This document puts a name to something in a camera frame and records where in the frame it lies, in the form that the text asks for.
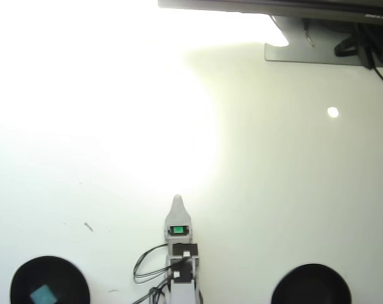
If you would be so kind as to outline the grey gripper with motor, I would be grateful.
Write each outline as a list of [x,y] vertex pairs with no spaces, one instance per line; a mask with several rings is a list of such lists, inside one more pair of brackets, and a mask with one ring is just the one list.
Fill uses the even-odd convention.
[[164,237],[167,243],[192,242],[192,222],[180,194],[173,197],[171,209],[165,220]]

